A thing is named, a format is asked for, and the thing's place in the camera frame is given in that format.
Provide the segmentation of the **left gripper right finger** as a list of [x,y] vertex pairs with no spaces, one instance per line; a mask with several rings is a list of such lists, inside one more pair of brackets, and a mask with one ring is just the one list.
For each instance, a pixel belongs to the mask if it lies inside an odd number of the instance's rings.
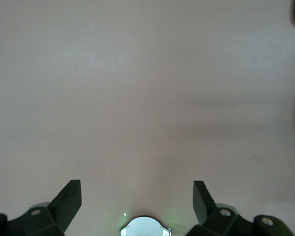
[[186,236],[295,236],[280,219],[257,215],[250,222],[228,206],[218,206],[203,181],[193,183],[198,224]]

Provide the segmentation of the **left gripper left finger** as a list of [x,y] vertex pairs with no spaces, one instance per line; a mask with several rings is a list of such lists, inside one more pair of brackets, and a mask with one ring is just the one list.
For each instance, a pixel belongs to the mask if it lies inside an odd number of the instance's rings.
[[0,213],[0,236],[65,236],[81,205],[81,182],[71,180],[50,202],[33,205],[16,219]]

